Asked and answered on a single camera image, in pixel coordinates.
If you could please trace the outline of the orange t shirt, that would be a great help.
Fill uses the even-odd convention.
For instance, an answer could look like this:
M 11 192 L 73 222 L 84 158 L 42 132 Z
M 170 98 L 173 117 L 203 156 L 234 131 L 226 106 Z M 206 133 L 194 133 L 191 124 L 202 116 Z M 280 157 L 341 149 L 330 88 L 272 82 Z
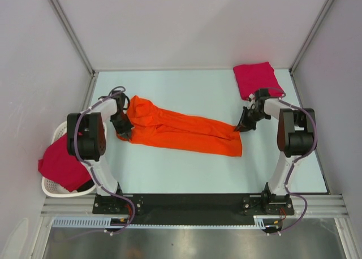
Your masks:
M 126 115 L 133 144 L 191 152 L 241 157 L 242 140 L 235 127 L 218 120 L 162 109 L 134 96 Z

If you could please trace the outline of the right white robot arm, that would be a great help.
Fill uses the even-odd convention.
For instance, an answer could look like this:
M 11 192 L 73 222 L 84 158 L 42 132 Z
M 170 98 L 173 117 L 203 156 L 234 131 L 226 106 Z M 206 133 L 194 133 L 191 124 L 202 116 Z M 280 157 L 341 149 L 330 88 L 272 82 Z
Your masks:
M 317 146 L 317 128 L 313 109 L 303 109 L 273 97 L 270 88 L 256 90 L 248 97 L 249 105 L 243 112 L 236 132 L 256 130 L 257 122 L 271 118 L 278 121 L 277 147 L 280 155 L 271 179 L 259 197 L 249 197 L 243 202 L 249 214 L 277 215 L 292 211 L 290 181 L 300 161 L 309 156 Z

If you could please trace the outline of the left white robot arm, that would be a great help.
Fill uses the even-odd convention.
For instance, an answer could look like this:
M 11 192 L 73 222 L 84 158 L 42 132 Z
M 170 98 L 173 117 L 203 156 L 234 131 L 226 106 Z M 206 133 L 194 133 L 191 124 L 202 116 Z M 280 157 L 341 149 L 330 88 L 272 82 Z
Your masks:
M 120 213 L 126 205 L 134 206 L 123 196 L 105 158 L 105 121 L 111 122 L 121 138 L 129 141 L 132 137 L 133 124 L 126 114 L 130 99 L 125 91 L 125 87 L 117 86 L 84 111 L 67 116 L 67 151 L 86 168 L 97 194 L 107 198 L 105 206 L 114 214 Z

